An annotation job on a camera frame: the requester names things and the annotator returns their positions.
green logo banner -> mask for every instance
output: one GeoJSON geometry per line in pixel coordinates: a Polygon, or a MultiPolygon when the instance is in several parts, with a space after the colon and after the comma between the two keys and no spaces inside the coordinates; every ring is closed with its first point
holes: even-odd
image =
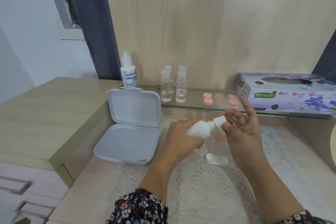
{"type": "Polygon", "coordinates": [[[277,94],[276,91],[273,91],[272,93],[258,92],[258,93],[254,93],[254,98],[274,98],[276,94],[277,94]]]}
{"type": "Polygon", "coordinates": [[[238,82],[237,82],[237,83],[238,83],[238,85],[239,85],[241,88],[242,88],[243,85],[244,85],[244,82],[242,82],[241,79],[239,79],[239,78],[238,78],[238,82]]]}

open gray plastic box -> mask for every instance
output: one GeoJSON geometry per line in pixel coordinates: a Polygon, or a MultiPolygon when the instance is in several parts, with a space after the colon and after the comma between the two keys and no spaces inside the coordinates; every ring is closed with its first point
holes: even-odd
{"type": "Polygon", "coordinates": [[[112,125],[95,146],[101,159],[132,165],[149,163],[159,139],[161,99],[154,91],[131,86],[107,93],[112,125]]]}

black floral shirt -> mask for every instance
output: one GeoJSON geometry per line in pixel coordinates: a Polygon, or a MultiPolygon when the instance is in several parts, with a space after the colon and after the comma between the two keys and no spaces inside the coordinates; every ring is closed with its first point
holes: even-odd
{"type": "MultiPolygon", "coordinates": [[[[166,224],[168,222],[168,207],[152,193],[137,188],[115,202],[115,209],[106,224],[166,224]]],[[[308,211],[295,214],[287,220],[276,224],[325,224],[319,218],[314,218],[308,211]]]]}

tissue box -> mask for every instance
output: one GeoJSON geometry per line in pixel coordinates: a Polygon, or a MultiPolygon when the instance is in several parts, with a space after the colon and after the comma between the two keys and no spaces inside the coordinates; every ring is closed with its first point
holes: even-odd
{"type": "Polygon", "coordinates": [[[235,89],[255,110],[336,111],[336,84],[316,74],[239,73],[235,89]]]}

person's left hand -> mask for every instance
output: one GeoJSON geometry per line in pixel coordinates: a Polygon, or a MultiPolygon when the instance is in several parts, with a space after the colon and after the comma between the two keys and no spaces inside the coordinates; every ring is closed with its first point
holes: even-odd
{"type": "Polygon", "coordinates": [[[188,119],[170,124],[161,155],[166,160],[168,159],[172,165],[177,165],[188,157],[194,149],[203,145],[202,138],[191,137],[186,134],[186,130],[198,121],[197,119],[188,119]]]}

